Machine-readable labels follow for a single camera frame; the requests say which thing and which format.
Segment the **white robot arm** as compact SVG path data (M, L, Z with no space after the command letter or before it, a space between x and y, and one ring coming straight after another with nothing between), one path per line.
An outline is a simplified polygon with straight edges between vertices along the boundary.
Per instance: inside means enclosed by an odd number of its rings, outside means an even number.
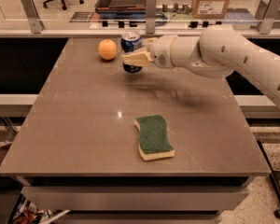
M280 56L238 34L214 25L199 36L164 35L145 39L142 47L122 55L124 63L159 68L183 67L211 78L239 73L280 108Z

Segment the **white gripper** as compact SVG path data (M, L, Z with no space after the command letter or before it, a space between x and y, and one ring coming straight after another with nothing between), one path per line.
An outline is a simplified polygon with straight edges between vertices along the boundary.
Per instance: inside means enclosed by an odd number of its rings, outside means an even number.
M176 35L145 38L142 40L142 46L146 47L151 45L150 52L145 48L141 48L124 53L121 55L121 58L128 65L146 67L153 62L159 68L173 69L171 49L176 39Z

